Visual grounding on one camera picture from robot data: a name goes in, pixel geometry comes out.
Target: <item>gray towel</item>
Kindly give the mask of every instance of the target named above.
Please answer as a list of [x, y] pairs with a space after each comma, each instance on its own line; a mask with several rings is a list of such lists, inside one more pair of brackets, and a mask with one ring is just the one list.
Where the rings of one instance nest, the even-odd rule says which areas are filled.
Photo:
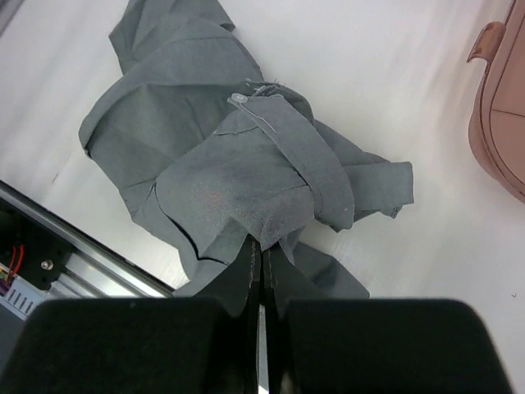
[[264, 81], [233, 29], [217, 0], [131, 0], [110, 36], [124, 75], [80, 128], [134, 222], [179, 250], [189, 292], [248, 234], [294, 262], [314, 218], [339, 231], [413, 202], [410, 163], [315, 120], [304, 97]]

